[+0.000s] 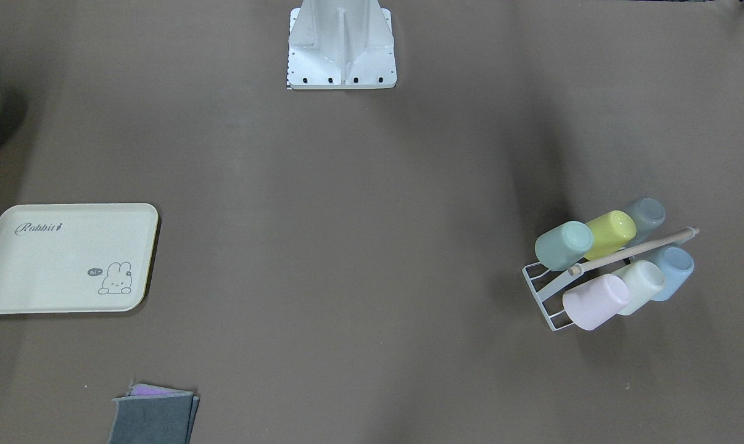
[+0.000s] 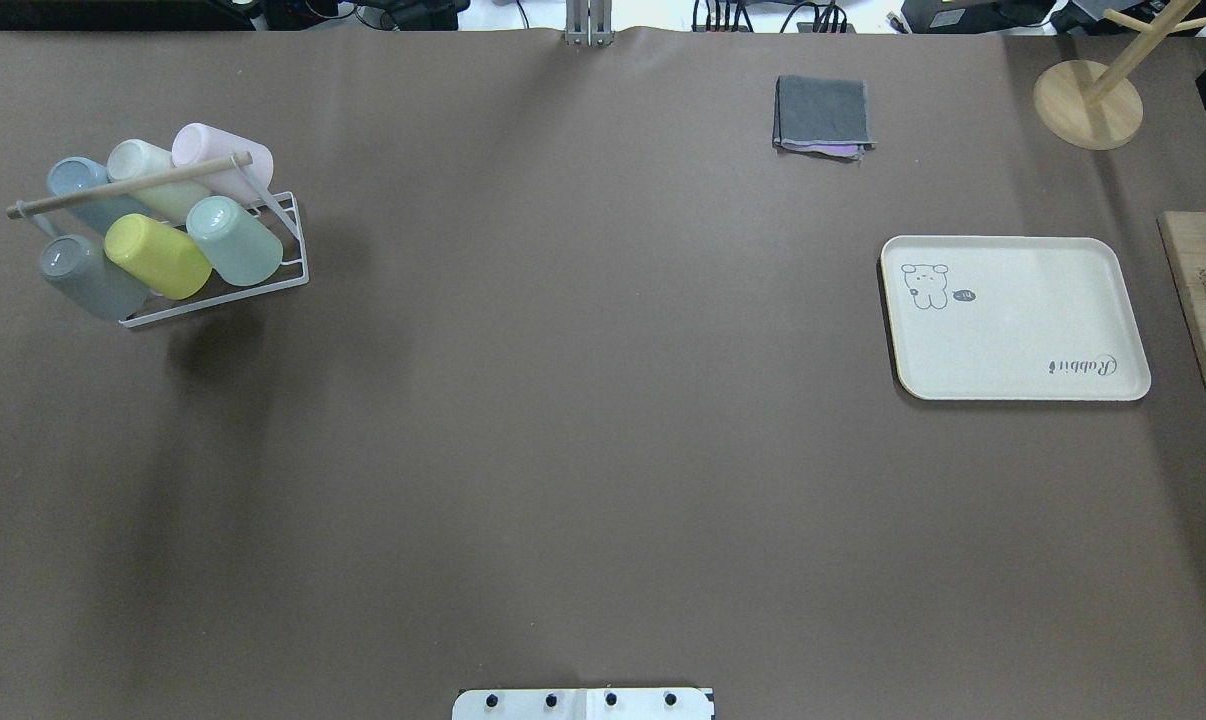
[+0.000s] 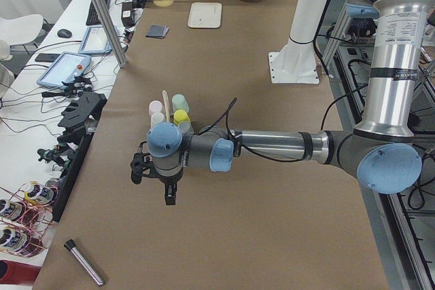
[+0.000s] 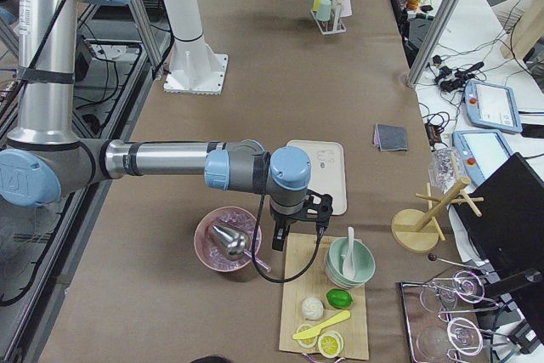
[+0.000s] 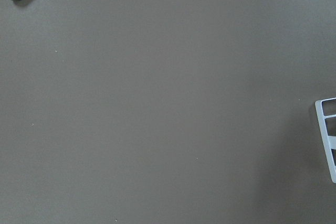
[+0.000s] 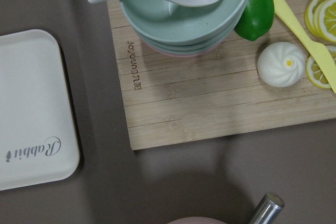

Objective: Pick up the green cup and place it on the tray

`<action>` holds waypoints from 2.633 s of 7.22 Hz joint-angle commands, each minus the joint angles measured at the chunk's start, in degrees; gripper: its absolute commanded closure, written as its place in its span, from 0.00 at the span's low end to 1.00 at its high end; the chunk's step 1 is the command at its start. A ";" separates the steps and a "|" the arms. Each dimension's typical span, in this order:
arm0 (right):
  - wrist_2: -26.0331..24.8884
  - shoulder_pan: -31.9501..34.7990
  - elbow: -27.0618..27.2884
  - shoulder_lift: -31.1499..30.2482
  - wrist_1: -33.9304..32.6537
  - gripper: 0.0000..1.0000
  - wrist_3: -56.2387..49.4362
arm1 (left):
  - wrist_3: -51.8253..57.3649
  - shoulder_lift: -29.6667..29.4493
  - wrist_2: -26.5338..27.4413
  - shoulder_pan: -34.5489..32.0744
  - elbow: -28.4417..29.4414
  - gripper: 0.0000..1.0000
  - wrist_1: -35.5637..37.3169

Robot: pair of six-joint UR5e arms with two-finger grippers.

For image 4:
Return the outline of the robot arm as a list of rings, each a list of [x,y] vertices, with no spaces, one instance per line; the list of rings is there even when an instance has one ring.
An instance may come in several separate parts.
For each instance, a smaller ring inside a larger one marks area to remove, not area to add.
[[[1,151],[2,198],[40,207],[124,176],[200,174],[207,186],[265,196],[272,246],[316,220],[308,155],[257,141],[125,142],[164,50],[141,0],[19,0],[16,113]]]

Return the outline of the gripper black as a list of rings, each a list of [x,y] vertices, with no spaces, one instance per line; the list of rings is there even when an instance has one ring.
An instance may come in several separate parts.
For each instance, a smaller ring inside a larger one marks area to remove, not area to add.
[[[270,213],[275,221],[275,232],[272,240],[272,248],[276,251],[283,251],[289,229],[297,220],[294,215],[297,213],[294,206],[271,205]]]

